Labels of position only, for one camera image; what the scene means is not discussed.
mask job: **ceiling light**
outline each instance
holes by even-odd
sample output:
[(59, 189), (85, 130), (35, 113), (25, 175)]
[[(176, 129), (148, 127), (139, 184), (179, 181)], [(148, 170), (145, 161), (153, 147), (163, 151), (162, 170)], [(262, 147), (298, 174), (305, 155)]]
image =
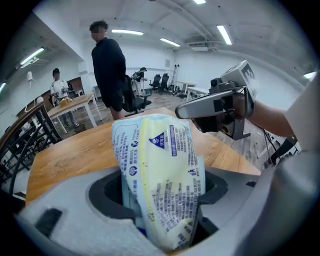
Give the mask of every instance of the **ceiling light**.
[(198, 5), (201, 5), (201, 4), (205, 4), (206, 1), (205, 0), (193, 0), (195, 1)]
[(306, 73), (304, 74), (303, 76), (306, 78), (306, 79), (312, 79), (315, 77), (317, 72), (310, 72), (310, 73)]
[(32, 53), (28, 58), (26, 58), (24, 61), (20, 63), (20, 65), (26, 64), (29, 60), (31, 60), (33, 57), (37, 56), (39, 53), (41, 53), (45, 48), (41, 47), (36, 52)]
[(142, 36), (144, 33), (138, 32), (138, 31), (133, 31), (133, 30), (125, 30), (125, 29), (112, 29), (112, 33), (125, 33), (125, 34), (133, 34), (133, 35), (138, 35)]
[(222, 26), (222, 25), (218, 25), (216, 27), (218, 28), (218, 30), (220, 31), (221, 35), (223, 36), (223, 39), (226, 42), (226, 44), (227, 45), (232, 45), (231, 40), (230, 40), (230, 38), (228, 36), (228, 33), (227, 33), (225, 27)]
[(0, 86), (0, 93), (1, 93), (1, 91), (4, 89), (5, 86), (6, 86), (6, 83), (3, 82), (3, 83), (1, 84), (1, 86)]
[(177, 43), (175, 43), (175, 42), (172, 42), (172, 41), (170, 41), (170, 40), (168, 40), (168, 39), (161, 38), (160, 40), (163, 41), (163, 42), (166, 42), (166, 43), (168, 43), (168, 44), (171, 44), (171, 45), (173, 45), (173, 46), (180, 47), (180, 44), (177, 44)]

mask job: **black cap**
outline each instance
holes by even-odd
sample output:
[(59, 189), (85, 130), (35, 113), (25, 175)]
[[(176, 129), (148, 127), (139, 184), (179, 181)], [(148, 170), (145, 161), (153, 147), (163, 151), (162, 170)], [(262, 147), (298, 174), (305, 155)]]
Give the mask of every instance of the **black cap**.
[(55, 68), (55, 69), (52, 71), (52, 75), (54, 75), (54, 74), (56, 74), (56, 73), (60, 74), (60, 71), (59, 71), (58, 68)]

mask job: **person in white shirt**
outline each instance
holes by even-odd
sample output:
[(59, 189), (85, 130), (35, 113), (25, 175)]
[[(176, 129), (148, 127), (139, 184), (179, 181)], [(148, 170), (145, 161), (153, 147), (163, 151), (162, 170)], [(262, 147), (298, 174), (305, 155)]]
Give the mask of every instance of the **person in white shirt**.
[[(68, 91), (68, 84), (65, 80), (60, 79), (60, 71), (58, 68), (55, 68), (52, 71), (52, 76), (54, 81), (52, 82), (50, 86), (50, 93), (52, 95), (52, 99), (55, 100), (56, 104), (59, 104), (63, 99), (68, 97), (67, 91)], [(79, 124), (76, 122), (74, 114), (70, 111), (68, 112), (69, 118), (71, 120), (71, 123), (74, 127), (78, 127)], [(62, 119), (64, 124), (69, 127), (70, 123), (67, 121), (67, 114), (62, 115)]]

